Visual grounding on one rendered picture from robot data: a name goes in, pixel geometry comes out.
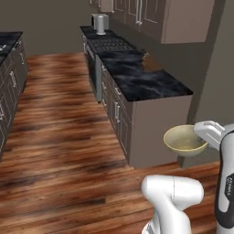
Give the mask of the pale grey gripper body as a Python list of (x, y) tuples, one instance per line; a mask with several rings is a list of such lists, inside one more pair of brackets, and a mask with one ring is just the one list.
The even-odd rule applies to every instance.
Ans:
[(209, 146), (218, 150), (225, 128), (217, 122), (204, 121), (194, 125), (194, 132)]

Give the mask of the black hob stove with oven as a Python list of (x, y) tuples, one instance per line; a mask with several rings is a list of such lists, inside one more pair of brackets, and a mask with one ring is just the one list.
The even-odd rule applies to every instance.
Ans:
[(136, 47), (122, 37), (83, 37), (83, 47), (89, 71), (90, 85), (96, 101), (100, 102), (101, 60), (98, 58), (98, 54), (101, 52), (136, 50)]

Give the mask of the cream yellow bowl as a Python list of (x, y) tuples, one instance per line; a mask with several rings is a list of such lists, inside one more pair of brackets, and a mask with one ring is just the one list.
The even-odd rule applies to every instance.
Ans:
[(175, 154), (192, 157), (207, 148), (207, 142), (201, 139), (190, 124), (178, 125), (169, 129), (164, 135), (165, 145)]

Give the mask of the grey wall cupboard run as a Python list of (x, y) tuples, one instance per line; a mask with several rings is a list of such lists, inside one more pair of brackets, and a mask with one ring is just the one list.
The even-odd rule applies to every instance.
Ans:
[(112, 17), (162, 44), (206, 41), (215, 0), (143, 0), (140, 25), (136, 1), (113, 0)]

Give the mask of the grey island cabinet run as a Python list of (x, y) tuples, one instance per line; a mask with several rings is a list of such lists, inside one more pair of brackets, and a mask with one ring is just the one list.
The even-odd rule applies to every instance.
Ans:
[(26, 84), (23, 32), (0, 32), (0, 162)]

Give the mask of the grey base cabinet run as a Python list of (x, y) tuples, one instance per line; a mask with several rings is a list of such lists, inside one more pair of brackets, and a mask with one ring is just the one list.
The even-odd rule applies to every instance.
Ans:
[(173, 163), (176, 155), (166, 148), (163, 137), (168, 129), (186, 123), (193, 92), (147, 53), (102, 52), (99, 59), (101, 102), (128, 165), (145, 168)]

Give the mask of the silver countertop appliance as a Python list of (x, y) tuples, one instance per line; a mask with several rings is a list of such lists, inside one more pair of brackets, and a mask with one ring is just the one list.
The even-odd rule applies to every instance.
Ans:
[(91, 14), (91, 26), (97, 35), (105, 35), (109, 29), (109, 16), (106, 14)]

